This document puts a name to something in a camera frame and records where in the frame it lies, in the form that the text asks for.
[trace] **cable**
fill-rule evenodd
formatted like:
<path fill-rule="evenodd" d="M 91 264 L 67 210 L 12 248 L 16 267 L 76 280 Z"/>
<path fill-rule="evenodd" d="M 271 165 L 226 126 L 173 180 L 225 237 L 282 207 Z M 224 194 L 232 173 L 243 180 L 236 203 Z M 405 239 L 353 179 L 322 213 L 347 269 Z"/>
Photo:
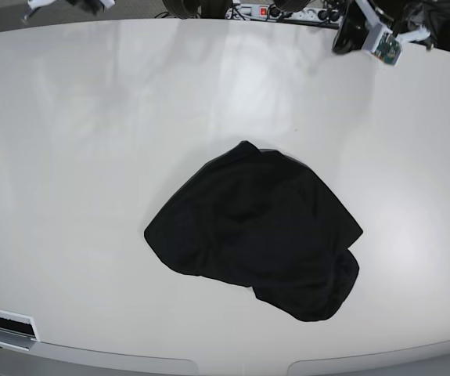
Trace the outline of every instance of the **cable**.
<path fill-rule="evenodd" d="M 346 5 L 347 3 L 344 0 L 325 0 L 323 2 L 323 8 L 327 9 L 329 11 L 329 14 L 333 10 L 336 10 L 343 14 L 346 11 Z"/>
<path fill-rule="evenodd" d="M 280 17 L 277 18 L 277 21 L 276 21 L 276 22 L 282 23 L 282 22 L 284 21 L 284 19 L 286 19 L 287 17 L 291 17 L 292 15 L 293 15 L 292 12 L 287 12 L 287 13 L 282 12 L 282 14 L 280 15 Z"/>
<path fill-rule="evenodd" d="M 159 18 L 160 16 L 162 16 L 161 18 L 167 18 L 168 16 L 170 16 L 171 14 L 166 10 L 164 12 L 160 12 L 159 14 L 157 14 L 154 18 Z"/>
<path fill-rule="evenodd" d="M 337 23 L 331 23 L 328 20 L 325 20 L 323 22 L 310 22 L 310 21 L 303 21 L 303 20 L 282 20 L 280 21 L 281 24 L 294 24 L 294 25 L 303 25 L 303 26 L 315 26 L 320 27 L 322 29 L 338 29 L 339 25 Z"/>
<path fill-rule="evenodd" d="M 422 4 L 426 4 L 428 6 L 431 6 L 432 8 L 437 10 L 439 13 L 449 14 L 449 12 L 450 12 L 450 8 L 449 7 L 439 6 L 437 3 L 434 3 L 431 0 L 416 0 L 416 2 L 420 2 Z"/>
<path fill-rule="evenodd" d="M 427 13 L 427 15 L 428 15 L 428 24 L 430 25 L 430 27 L 429 27 L 429 29 L 430 29 L 430 39 L 433 42 L 433 44 L 436 45 L 437 44 L 437 33 L 438 33 L 438 31 L 437 31 L 437 28 L 434 25 L 434 20 L 433 20 L 433 18 L 431 16 L 431 13 L 432 13 L 432 11 L 429 11 Z"/>
<path fill-rule="evenodd" d="M 234 3 L 232 3 L 232 9 L 234 9 L 234 10 L 237 12 L 237 14 L 240 16 L 240 18 L 242 18 L 243 20 L 246 19 L 246 17 L 244 17 L 244 16 L 242 15 L 242 13 L 239 12 L 239 10 L 237 9 L 237 5 L 235 5 Z"/>
<path fill-rule="evenodd" d="M 270 19 L 270 10 L 275 6 L 275 3 L 270 4 L 268 9 L 266 9 L 266 22 Z"/>

